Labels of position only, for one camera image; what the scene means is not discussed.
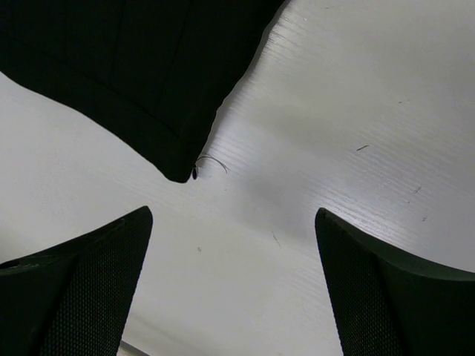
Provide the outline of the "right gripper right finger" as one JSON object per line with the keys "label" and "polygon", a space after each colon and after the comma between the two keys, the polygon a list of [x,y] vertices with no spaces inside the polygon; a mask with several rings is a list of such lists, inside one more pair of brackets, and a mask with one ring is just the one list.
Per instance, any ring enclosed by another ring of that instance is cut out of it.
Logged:
{"label": "right gripper right finger", "polygon": [[474,354],[474,273],[397,248],[325,208],[315,233],[344,355]]}

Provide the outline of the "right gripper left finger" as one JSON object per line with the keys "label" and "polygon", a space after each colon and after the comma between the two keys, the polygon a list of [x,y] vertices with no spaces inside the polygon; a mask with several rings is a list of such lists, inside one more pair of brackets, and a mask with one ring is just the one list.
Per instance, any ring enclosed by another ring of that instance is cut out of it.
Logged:
{"label": "right gripper left finger", "polygon": [[147,206],[1,264],[2,355],[116,355],[153,216]]}

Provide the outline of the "black skirt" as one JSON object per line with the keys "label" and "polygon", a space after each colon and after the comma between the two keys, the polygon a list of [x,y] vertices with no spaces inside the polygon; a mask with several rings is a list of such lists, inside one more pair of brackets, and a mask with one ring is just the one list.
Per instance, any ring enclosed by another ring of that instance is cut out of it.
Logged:
{"label": "black skirt", "polygon": [[3,1],[1,71],[189,180],[281,1]]}

